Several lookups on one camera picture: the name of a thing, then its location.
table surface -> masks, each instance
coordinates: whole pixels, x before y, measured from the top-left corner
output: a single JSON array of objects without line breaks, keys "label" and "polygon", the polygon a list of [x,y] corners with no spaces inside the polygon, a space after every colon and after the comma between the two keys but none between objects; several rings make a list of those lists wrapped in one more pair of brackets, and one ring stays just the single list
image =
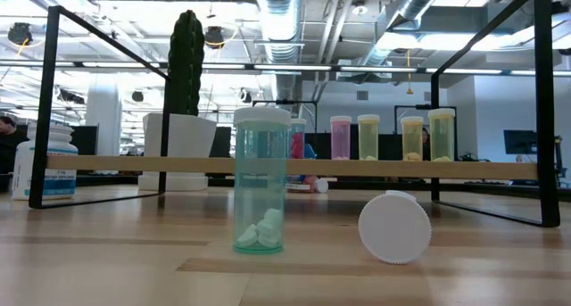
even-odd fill
[{"label": "table surface", "polygon": [[[135,186],[79,189],[81,199]],[[434,231],[406,266],[360,243],[360,210],[378,191],[289,194],[285,250],[232,251],[232,189],[31,211],[0,195],[0,304],[63,305],[571,305],[571,205],[541,229],[432,205]],[[442,193],[443,200],[539,217],[533,199]]]}]

wooden shelf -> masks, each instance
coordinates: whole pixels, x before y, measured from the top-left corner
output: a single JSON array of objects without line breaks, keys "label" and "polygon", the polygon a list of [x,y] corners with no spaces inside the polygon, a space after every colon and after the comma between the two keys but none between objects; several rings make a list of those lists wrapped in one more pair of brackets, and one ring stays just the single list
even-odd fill
[{"label": "wooden shelf", "polygon": [[[251,173],[267,173],[271,159],[251,160]],[[49,156],[48,169],[234,173],[235,160],[210,158]],[[354,177],[537,179],[534,163],[290,160],[290,174]]]}]

